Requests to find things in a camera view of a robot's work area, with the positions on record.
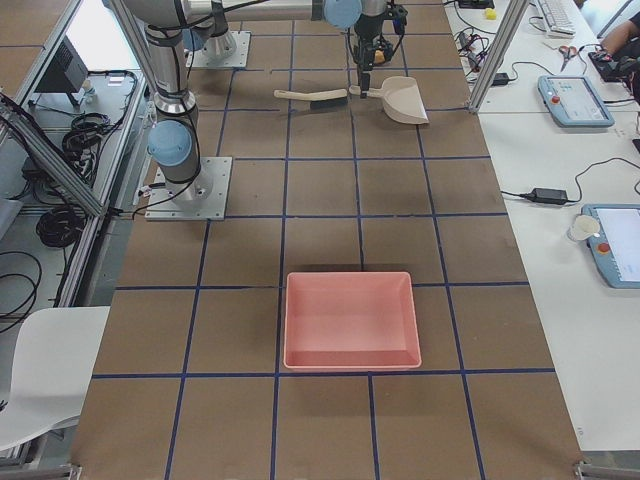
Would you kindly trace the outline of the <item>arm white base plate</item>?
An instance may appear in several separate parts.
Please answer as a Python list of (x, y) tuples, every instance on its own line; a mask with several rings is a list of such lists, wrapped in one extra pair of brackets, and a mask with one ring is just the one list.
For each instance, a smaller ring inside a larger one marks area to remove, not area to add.
[(251, 33), (229, 30), (211, 37), (202, 49), (188, 54), (186, 64), (194, 69), (227, 70), (247, 66)]
[(170, 200), (182, 186), (168, 183), (154, 189), (145, 212), (149, 221), (199, 221), (225, 219), (233, 159), (202, 157), (201, 171), (189, 188)]

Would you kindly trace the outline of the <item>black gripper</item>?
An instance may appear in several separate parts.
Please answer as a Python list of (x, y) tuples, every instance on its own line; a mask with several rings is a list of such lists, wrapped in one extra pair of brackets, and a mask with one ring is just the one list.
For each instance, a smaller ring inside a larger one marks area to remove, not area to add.
[[(398, 41), (393, 44), (383, 35), (383, 24), (390, 21), (394, 33), (398, 36)], [(374, 54), (377, 50), (385, 53), (386, 60), (390, 62), (395, 56), (404, 39), (404, 10), (386, 9), (384, 13), (370, 17), (362, 15), (355, 24), (355, 34), (357, 43), (351, 48), (351, 56), (358, 71), (358, 82), (360, 87), (360, 97), (365, 99), (370, 89), (372, 71), (374, 64)]]

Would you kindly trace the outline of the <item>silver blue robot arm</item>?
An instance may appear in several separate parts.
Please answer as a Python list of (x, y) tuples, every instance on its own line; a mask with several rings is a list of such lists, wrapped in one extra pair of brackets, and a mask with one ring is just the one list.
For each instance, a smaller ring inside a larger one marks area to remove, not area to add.
[(145, 76), (157, 116), (147, 151), (164, 175), (168, 198), (195, 206), (210, 196), (214, 180), (206, 172), (197, 134), (198, 106), (190, 90), (185, 37), (196, 50), (228, 33), (221, 1), (111, 1)]
[(373, 94), (370, 80), (376, 53), (394, 55), (397, 50), (385, 40), (383, 25), (392, 22), (399, 38), (405, 35), (407, 11), (394, 1), (224, 1), (222, 5), (233, 21), (324, 21), (355, 36), (347, 44), (362, 98)]

